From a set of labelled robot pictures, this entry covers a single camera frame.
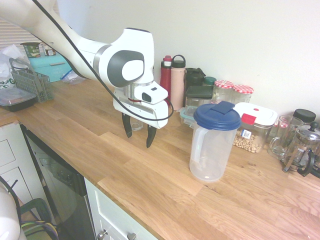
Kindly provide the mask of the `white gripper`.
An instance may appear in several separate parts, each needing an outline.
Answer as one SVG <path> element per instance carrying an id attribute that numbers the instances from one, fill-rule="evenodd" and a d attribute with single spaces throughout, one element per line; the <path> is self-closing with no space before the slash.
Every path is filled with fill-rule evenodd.
<path id="1" fill-rule="evenodd" d="M 131 117 L 148 124 L 146 147 L 149 148 L 156 136 L 157 129 L 163 128 L 168 123 L 167 119 L 160 120 L 168 117 L 168 104 L 164 100 L 156 104 L 150 104 L 144 101 L 134 103 L 121 91 L 114 92 L 114 95 L 127 109 L 139 115 L 136 116 L 133 113 L 128 112 L 113 99 L 114 108 L 117 111 L 122 112 L 121 117 L 126 136 L 128 138 L 132 136 Z"/>

